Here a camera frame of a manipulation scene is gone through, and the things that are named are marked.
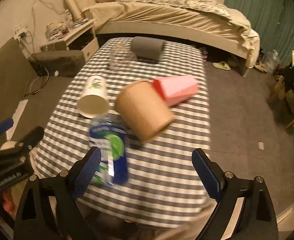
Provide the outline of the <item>blue lime plastic bottle cup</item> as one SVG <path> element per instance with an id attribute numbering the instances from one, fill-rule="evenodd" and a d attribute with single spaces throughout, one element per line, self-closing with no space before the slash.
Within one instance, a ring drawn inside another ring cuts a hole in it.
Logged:
<path id="1" fill-rule="evenodd" d="M 101 151 L 101 162 L 91 183 L 121 185 L 128 181 L 126 157 L 127 130 L 117 115 L 104 114 L 94 118 L 89 127 L 89 145 Z"/>

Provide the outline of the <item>white paper cup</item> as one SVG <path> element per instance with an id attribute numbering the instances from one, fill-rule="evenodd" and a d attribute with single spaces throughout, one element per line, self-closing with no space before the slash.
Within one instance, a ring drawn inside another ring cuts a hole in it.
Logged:
<path id="1" fill-rule="evenodd" d="M 80 115 L 91 119 L 109 111 L 106 81 L 102 76 L 87 79 L 77 102 L 77 110 Z"/>

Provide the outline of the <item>brown kraft paper cup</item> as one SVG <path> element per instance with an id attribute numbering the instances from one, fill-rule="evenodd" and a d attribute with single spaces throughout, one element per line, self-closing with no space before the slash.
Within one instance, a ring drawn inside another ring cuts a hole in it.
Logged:
<path id="1" fill-rule="evenodd" d="M 117 96 L 115 110 L 142 144 L 159 136 L 175 116 L 147 80 L 127 85 Z"/>

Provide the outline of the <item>clear glass cup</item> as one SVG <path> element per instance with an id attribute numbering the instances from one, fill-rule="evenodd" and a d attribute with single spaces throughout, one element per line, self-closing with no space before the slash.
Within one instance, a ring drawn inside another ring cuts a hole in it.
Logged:
<path id="1" fill-rule="evenodd" d="M 118 70 L 125 67 L 131 67 L 138 61 L 137 56 L 133 51 L 117 43 L 111 46 L 109 69 Z"/>

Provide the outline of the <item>pink faceted cup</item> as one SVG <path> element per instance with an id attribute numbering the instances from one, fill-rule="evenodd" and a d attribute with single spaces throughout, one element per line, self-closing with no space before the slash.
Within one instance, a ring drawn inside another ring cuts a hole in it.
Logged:
<path id="1" fill-rule="evenodd" d="M 193 76 L 159 77 L 153 80 L 152 86 L 168 107 L 198 93 L 198 82 Z"/>

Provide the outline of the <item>grey cylindrical cup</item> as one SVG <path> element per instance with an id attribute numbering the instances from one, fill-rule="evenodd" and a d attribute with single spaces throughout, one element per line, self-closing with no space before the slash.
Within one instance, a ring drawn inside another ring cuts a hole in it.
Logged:
<path id="1" fill-rule="evenodd" d="M 159 61 L 162 57 L 165 40 L 136 36 L 131 41 L 131 51 L 138 58 Z"/>

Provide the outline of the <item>white paper scrap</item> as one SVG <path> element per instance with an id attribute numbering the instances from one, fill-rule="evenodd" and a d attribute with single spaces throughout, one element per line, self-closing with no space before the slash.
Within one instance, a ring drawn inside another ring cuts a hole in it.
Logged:
<path id="1" fill-rule="evenodd" d="M 259 143 L 258 143 L 258 148 L 259 148 L 260 150 L 264 150 L 264 143 L 263 143 L 263 142 L 259 142 Z"/>

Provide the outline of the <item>white bedside table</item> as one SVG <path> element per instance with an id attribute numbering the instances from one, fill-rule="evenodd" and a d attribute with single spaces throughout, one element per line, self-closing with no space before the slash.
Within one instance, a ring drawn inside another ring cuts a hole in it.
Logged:
<path id="1" fill-rule="evenodd" d="M 99 42 L 95 35 L 94 20 L 74 27 L 63 37 L 57 37 L 47 41 L 40 47 L 41 51 L 61 51 L 61 50 L 81 50 L 85 61 L 89 61 L 91 57 L 99 50 Z"/>

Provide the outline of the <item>plastic water bottle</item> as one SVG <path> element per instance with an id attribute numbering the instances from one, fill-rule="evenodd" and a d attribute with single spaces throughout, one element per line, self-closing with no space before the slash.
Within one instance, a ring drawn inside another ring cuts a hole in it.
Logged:
<path id="1" fill-rule="evenodd" d="M 72 13 L 69 9 L 65 10 L 65 23 L 68 29 L 72 29 L 74 27 L 74 21 L 72 17 Z"/>

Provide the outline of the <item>large clear water jug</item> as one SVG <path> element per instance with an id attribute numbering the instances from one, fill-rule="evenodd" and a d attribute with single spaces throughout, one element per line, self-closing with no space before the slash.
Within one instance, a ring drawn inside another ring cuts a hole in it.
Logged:
<path id="1" fill-rule="evenodd" d="M 265 68 L 268 73 L 273 73 L 275 68 L 280 64 L 278 52 L 276 50 L 268 51 L 265 57 Z"/>

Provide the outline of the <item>light green slipper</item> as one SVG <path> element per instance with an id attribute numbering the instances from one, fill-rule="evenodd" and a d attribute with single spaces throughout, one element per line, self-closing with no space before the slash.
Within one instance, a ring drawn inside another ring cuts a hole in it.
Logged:
<path id="1" fill-rule="evenodd" d="M 231 70 L 231 67 L 225 61 L 213 62 L 212 66 L 214 68 L 217 68 L 217 69 L 220 69 L 220 70 L 225 70 L 225 71 Z"/>

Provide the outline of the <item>sneaker under bed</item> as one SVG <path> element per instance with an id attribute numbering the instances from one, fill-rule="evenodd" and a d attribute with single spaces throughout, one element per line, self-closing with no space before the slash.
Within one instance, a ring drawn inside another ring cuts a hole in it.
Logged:
<path id="1" fill-rule="evenodd" d="M 204 63 L 206 63 L 207 58 L 208 58 L 208 51 L 207 51 L 206 47 L 201 48 L 201 54 L 202 54 L 202 59 L 203 59 Z"/>

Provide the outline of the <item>bed with beige sheet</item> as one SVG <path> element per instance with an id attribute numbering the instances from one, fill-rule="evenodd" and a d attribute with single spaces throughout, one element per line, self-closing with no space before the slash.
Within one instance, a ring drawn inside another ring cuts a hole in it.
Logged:
<path id="1" fill-rule="evenodd" d="M 152 3 L 108 0 L 79 10 L 74 0 L 65 1 L 74 19 L 94 20 L 97 34 L 158 35 L 202 43 L 243 58 L 243 76 L 258 59 L 259 34 L 236 9 L 227 7 L 232 17 L 228 20 L 216 14 Z"/>

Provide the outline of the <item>teal curtain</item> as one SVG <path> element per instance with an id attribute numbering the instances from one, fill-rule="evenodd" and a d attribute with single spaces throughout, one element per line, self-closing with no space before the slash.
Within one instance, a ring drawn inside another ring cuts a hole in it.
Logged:
<path id="1" fill-rule="evenodd" d="M 294 51 L 293 0 L 225 0 L 227 7 L 241 11 L 261 38 L 264 52 L 276 50 L 283 65 Z"/>

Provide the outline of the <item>white wall power strip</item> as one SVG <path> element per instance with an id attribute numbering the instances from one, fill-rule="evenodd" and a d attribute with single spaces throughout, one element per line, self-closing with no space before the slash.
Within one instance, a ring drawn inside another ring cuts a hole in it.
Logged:
<path id="1" fill-rule="evenodd" d="M 21 41 L 27 34 L 28 26 L 23 27 L 22 25 L 18 25 L 12 28 L 12 35 L 14 40 Z"/>

